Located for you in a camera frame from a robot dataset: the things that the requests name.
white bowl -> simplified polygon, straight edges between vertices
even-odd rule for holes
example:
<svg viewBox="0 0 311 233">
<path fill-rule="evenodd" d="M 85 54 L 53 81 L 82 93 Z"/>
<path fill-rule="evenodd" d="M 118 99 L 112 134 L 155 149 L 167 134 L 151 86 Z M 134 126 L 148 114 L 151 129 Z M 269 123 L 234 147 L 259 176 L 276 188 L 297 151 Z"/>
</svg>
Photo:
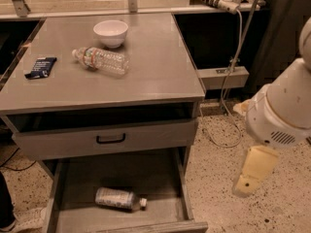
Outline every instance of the white bowl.
<svg viewBox="0 0 311 233">
<path fill-rule="evenodd" d="M 109 49 L 115 49 L 124 42 L 127 29 L 127 24 L 120 20 L 104 20 L 93 28 L 98 39 Z"/>
</svg>

cabinet handle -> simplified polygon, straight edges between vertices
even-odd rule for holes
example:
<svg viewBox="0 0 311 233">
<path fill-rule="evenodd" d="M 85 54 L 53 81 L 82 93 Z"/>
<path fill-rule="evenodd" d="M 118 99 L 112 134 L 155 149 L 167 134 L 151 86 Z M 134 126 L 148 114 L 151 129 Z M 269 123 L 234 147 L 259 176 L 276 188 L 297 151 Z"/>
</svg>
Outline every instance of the cabinet handle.
<svg viewBox="0 0 311 233">
<path fill-rule="evenodd" d="M 96 136 L 96 143 L 97 144 L 118 144 L 125 141 L 125 133 L 122 134 L 122 137 L 118 140 L 112 141 L 100 141 L 100 136 Z"/>
</svg>

clear plastic bottle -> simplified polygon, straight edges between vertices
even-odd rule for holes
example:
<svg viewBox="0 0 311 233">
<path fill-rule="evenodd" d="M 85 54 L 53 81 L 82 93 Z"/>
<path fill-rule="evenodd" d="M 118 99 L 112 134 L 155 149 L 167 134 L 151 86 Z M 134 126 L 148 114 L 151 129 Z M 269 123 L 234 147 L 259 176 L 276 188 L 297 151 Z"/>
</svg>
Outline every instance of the clear plastic bottle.
<svg viewBox="0 0 311 233">
<path fill-rule="evenodd" d="M 95 203 L 97 205 L 137 211 L 147 206 L 147 199 L 140 198 L 132 191 L 100 187 L 96 192 Z"/>
<path fill-rule="evenodd" d="M 121 77 L 128 71 L 128 59 L 120 53 L 97 48 L 79 48 L 72 55 L 83 65 Z"/>
</svg>

speckled floor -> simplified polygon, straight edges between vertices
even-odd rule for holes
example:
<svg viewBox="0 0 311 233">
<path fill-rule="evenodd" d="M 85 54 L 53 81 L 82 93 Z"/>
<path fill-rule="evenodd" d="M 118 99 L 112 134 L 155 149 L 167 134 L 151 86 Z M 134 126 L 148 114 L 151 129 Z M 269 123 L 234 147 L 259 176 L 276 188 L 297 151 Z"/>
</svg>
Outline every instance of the speckled floor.
<svg viewBox="0 0 311 233">
<path fill-rule="evenodd" d="M 204 117 L 191 148 L 186 173 L 194 218 L 207 221 L 209 233 L 308 233 L 311 229 L 311 148 L 306 142 L 288 150 L 279 150 L 279 163 L 272 176 L 251 196 L 232 194 L 233 181 L 243 164 L 245 151 L 254 141 L 245 132 L 243 117 L 233 114 L 242 132 L 241 143 L 220 148 L 210 141 L 209 133 L 222 145 L 237 140 L 237 130 L 219 107 L 202 105 Z M 0 147 L 0 163 L 17 148 Z M 30 164 L 22 151 L 7 164 L 22 168 Z M 36 163 L 26 171 L 1 168 L 11 191 L 16 210 L 45 206 L 52 180 Z"/>
</svg>

power cord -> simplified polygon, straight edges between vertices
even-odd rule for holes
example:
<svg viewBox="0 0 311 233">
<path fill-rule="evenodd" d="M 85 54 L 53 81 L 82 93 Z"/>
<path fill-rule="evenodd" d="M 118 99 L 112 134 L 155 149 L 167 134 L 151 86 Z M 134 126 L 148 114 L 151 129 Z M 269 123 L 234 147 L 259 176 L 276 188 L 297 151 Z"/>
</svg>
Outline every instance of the power cord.
<svg viewBox="0 0 311 233">
<path fill-rule="evenodd" d="M 1 165 L 0 165 L 0 168 L 6 168 L 6 169 L 9 169 L 11 171 L 15 171 L 15 172 L 20 172 L 20 171 L 24 171 L 24 170 L 27 170 L 29 169 L 30 167 L 32 167 L 37 161 L 34 161 L 32 162 L 29 166 L 25 167 L 25 168 L 21 168 L 21 169 L 15 169 L 15 168 L 12 168 L 12 167 L 7 167 L 5 166 L 5 164 L 7 164 L 12 158 L 14 155 L 16 155 L 16 153 L 20 150 L 20 148 L 17 148 L 12 154 L 11 156 L 5 160 Z"/>
<path fill-rule="evenodd" d="M 238 43 L 238 47 L 237 47 L 237 51 L 236 51 L 235 57 L 237 57 L 238 52 L 239 52 L 239 51 L 241 50 L 241 48 L 242 48 L 242 15 L 241 15 L 241 13 L 240 13 L 239 10 L 237 10 L 236 12 L 237 12 L 237 14 L 239 15 L 239 18 L 240 18 L 240 26 L 239 26 L 239 43 Z M 226 82 L 227 82 L 227 80 L 228 80 L 230 74 L 233 72 L 233 68 L 234 68 L 235 63 L 236 63 L 236 60 L 233 60 L 233 61 L 231 62 L 230 68 L 227 69 L 227 75 L 225 76 L 224 81 L 223 81 L 223 84 L 222 84 L 221 104 L 222 104 L 222 106 L 224 107 L 224 109 L 225 109 L 227 115 L 229 116 L 229 118 L 232 120 L 233 125 L 234 125 L 234 126 L 237 128 L 237 130 L 238 130 L 238 140 L 237 140 L 236 143 L 234 143 L 234 144 L 232 144 L 232 145 L 229 145 L 229 146 L 228 146 L 228 145 L 222 145 L 222 144 L 218 143 L 218 142 L 215 140 L 213 134 L 211 134 L 211 132 L 210 132 L 210 131 L 208 130 L 208 128 L 207 128 L 207 132 L 208 132 L 208 134 L 210 135 L 211 141 L 212 141 L 216 146 L 221 147 L 221 148 L 233 148 L 233 147 L 238 146 L 238 145 L 241 143 L 241 141 L 242 141 L 242 132 L 241 132 L 241 129 L 240 129 L 240 128 L 238 127 L 238 125 L 236 124 L 236 122 L 235 122 L 235 120 L 234 120 L 234 118 L 233 118 L 232 113 L 229 111 L 229 109 L 227 108 L 227 106 L 226 106 L 226 104 L 225 104 L 225 96 L 226 96 L 226 94 L 227 94 L 227 89 L 225 88 L 225 84 L 226 84 Z M 201 108 L 199 108 L 199 110 L 200 110 L 202 119 L 204 120 L 204 116 L 203 116 L 203 113 L 202 113 L 202 111 L 201 111 Z"/>
</svg>

